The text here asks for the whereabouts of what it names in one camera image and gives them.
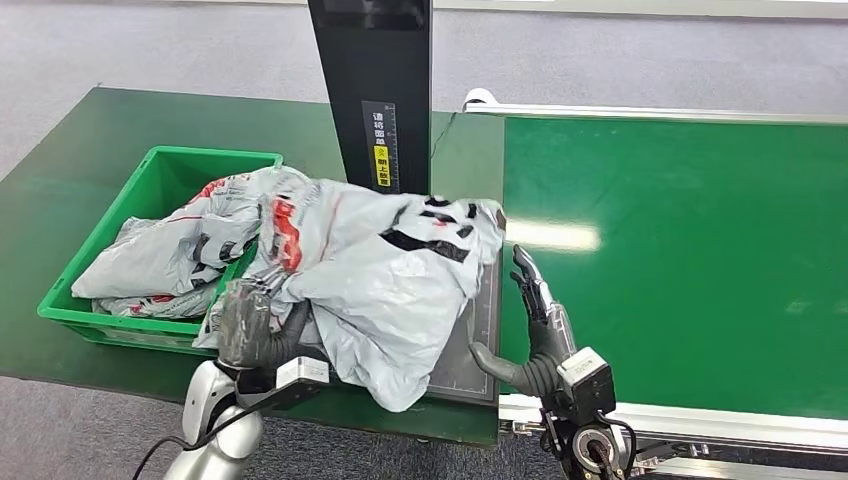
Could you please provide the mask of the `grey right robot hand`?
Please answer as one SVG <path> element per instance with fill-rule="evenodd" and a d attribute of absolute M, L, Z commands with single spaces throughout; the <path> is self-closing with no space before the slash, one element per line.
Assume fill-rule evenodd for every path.
<path fill-rule="evenodd" d="M 521 291 L 527 313 L 528 359 L 516 364 L 494 355 L 480 342 L 470 344 L 469 350 L 483 372 L 524 395 L 544 398 L 562 388 L 557 367 L 576 347 L 566 325 L 565 309 L 553 297 L 532 256 L 518 244 L 512 252 L 518 269 L 510 276 Z"/>

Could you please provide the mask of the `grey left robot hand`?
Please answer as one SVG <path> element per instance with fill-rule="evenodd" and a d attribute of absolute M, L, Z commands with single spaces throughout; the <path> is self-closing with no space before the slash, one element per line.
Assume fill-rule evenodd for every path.
<path fill-rule="evenodd" d="M 235 369 L 270 369 L 298 356 L 311 305 L 307 301 L 293 304 L 281 329 L 273 332 L 270 322 L 274 293 L 251 279 L 227 284 L 219 321 L 219 361 Z"/>

